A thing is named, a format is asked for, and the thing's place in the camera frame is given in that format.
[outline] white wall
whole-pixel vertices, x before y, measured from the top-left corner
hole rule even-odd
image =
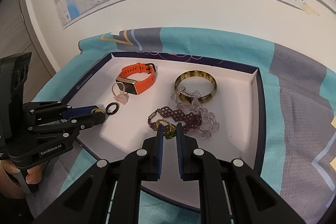
[[[117,1],[63,29],[54,0],[26,0],[38,39],[56,71],[79,53],[81,39],[148,27],[247,34],[294,49],[336,71],[336,15],[316,0],[304,2],[319,15],[278,0]]]

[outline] white tray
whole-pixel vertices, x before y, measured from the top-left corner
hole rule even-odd
[[[111,86],[124,66],[135,63],[154,63],[157,67],[155,84],[140,95],[129,95],[126,105],[107,118],[99,126],[81,131],[78,139],[94,154],[110,162],[122,160],[128,153],[142,147],[144,139],[156,132],[147,124],[148,116],[157,108],[176,108],[170,99],[176,78],[188,70],[202,70],[216,79],[218,89],[215,97],[204,107],[216,115],[220,123],[218,132],[209,139],[201,133],[188,133],[197,139],[200,148],[213,153],[218,159],[231,161],[243,159],[253,168],[258,143],[259,106],[256,74],[245,73],[208,65],[193,63],[113,57],[83,85],[68,104],[73,107],[97,105],[102,109],[114,102]],[[130,78],[142,80],[147,74],[134,74]],[[211,91],[212,85],[200,77],[193,77],[182,83],[187,90],[199,90],[202,95]],[[158,182],[142,182],[142,186],[161,198],[198,209],[199,187],[197,181],[183,182],[179,176],[176,138],[164,140],[162,175]]]

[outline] tortoiseshell bangle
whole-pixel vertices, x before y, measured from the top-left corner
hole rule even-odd
[[[211,82],[211,84],[213,85],[213,90],[211,93],[205,95],[205,96],[202,96],[200,98],[198,98],[198,101],[203,104],[205,102],[208,102],[209,100],[211,100],[212,97],[214,97],[214,95],[216,94],[217,92],[217,82],[216,80],[214,79],[214,77],[210,74],[208,74],[207,72],[205,71],[201,71],[201,70],[190,70],[190,71],[187,71],[185,73],[182,73],[175,81],[175,84],[174,84],[174,90],[175,92],[177,93],[178,92],[178,86],[179,84],[184,80],[184,79],[187,79],[187,78],[190,78],[190,77],[203,77],[203,78],[206,78],[206,80],[209,80]],[[181,93],[179,95],[180,99],[184,102],[189,102],[191,103],[193,101],[193,97],[190,97],[190,96],[187,96],[187,95],[184,95],[183,93]]]

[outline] orange watch strap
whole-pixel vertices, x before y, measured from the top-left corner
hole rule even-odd
[[[145,80],[137,81],[135,83],[135,89],[138,94],[144,92],[145,90],[149,89],[155,82],[155,69],[151,64],[143,64],[143,63],[136,63],[134,65],[129,65],[123,67],[121,72],[119,73],[118,77],[121,78],[128,78],[130,75],[134,73],[148,73],[150,74]]]

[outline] black ring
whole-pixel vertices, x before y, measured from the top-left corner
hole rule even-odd
[[[109,108],[113,105],[115,105],[115,110],[113,110],[112,112],[109,112]],[[113,102],[107,105],[105,112],[107,115],[114,115],[118,112],[118,110],[119,110],[119,104],[117,102]]]

